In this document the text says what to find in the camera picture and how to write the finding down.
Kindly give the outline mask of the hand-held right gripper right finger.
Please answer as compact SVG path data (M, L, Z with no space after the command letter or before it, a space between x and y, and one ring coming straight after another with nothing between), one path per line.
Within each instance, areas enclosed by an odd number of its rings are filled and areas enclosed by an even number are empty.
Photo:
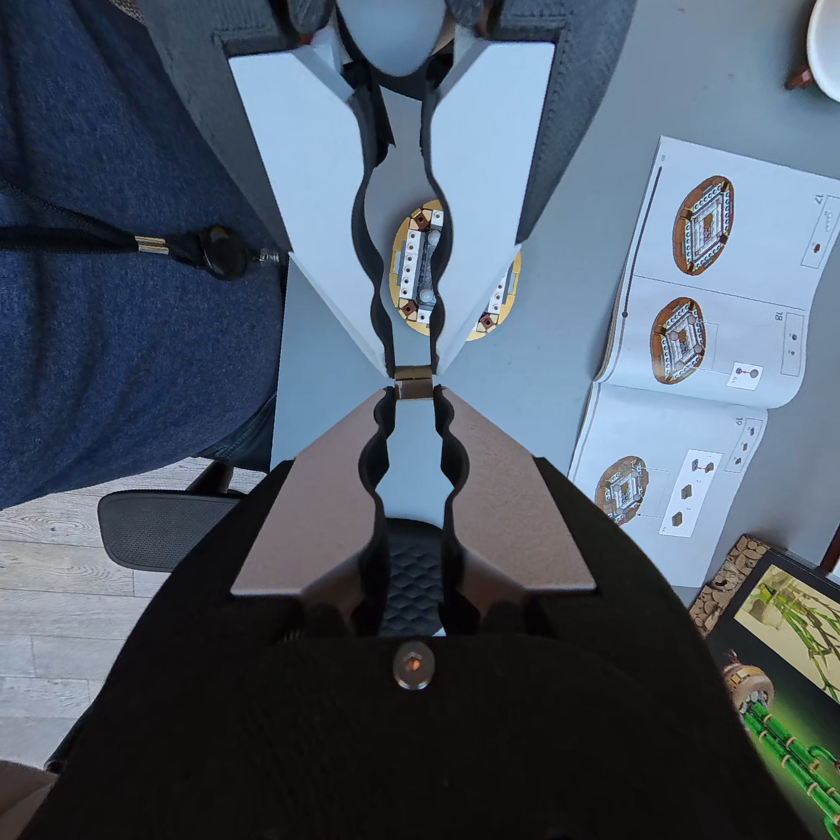
M582 595L596 583L531 453L453 390L434 388L444 505L447 635L472 634L498 604Z

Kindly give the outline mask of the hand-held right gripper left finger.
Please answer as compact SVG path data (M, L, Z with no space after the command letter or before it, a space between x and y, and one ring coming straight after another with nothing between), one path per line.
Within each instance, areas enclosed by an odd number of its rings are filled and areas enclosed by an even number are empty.
M376 488L389 468L391 385L376 391L294 459L245 562L234 596L283 596L335 608L351 632L376 635L390 551Z

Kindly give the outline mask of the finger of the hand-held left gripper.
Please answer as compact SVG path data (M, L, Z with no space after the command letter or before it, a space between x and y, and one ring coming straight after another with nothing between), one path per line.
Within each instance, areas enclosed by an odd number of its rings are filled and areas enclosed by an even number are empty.
M343 76L335 29L289 51L229 59L290 255L369 362L392 375L382 258L364 219L376 165L369 92Z
M555 45L490 41L455 28L454 65L423 116L427 179L444 206L434 253L434 367L467 341L518 252Z

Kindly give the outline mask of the tan lego plate piece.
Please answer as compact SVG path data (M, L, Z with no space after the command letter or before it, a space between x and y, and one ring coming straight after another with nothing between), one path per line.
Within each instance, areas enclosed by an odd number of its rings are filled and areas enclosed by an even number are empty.
M434 398L434 372L430 364L397 365L394 391L397 401L420 401Z

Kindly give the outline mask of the round gold lego base build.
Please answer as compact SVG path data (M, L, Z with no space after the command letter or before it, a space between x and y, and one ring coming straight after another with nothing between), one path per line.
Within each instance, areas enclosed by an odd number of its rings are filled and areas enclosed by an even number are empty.
M437 301L431 261L444 220L441 202L436 199L426 202L403 220L392 249L389 288L393 306L406 324L425 338L430 336L431 316ZM495 285L468 341L485 337L507 319L516 300L521 269L521 252L517 252Z

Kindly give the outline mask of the lego instruction booklet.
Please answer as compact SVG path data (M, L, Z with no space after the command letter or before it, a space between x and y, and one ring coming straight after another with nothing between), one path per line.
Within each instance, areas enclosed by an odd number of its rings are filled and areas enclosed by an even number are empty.
M660 138L569 478L700 586L768 423L802 385L838 180Z

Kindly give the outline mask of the lego set box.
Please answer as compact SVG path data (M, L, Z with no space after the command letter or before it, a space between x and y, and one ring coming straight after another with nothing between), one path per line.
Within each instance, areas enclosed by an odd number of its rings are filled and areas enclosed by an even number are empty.
M838 579L743 534L689 616L812 838L839 838Z

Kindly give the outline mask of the person's blue jeans leg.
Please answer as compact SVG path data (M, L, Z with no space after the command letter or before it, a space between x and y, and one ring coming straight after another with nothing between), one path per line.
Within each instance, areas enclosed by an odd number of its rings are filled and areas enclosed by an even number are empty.
M234 469L268 474L274 435L277 394L233 433L194 455Z

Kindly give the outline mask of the black badge reel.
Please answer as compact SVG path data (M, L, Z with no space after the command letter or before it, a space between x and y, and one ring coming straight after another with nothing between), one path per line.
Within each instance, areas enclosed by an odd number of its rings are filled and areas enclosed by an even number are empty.
M272 269L287 278L288 255L273 248L252 248L245 238L229 227L214 225L198 234L204 268L225 281L242 280L257 269Z

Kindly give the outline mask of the black mesh office chair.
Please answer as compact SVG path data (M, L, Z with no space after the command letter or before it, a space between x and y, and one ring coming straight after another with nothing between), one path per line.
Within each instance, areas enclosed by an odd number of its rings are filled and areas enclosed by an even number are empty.
M133 571L170 573L245 493L229 489L235 469L211 463L184 490L123 490L98 502L103 548Z

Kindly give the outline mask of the white bowl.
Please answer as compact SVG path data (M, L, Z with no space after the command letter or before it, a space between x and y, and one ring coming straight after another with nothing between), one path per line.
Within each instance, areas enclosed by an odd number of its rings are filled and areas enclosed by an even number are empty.
M839 1L816 1L808 23L805 51L814 83L839 102Z

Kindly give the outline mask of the brown cardboard box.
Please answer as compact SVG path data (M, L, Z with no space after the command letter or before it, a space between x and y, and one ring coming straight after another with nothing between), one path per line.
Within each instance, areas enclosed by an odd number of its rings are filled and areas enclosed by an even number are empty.
M58 775L1 760L1 838L16 839L32 819Z

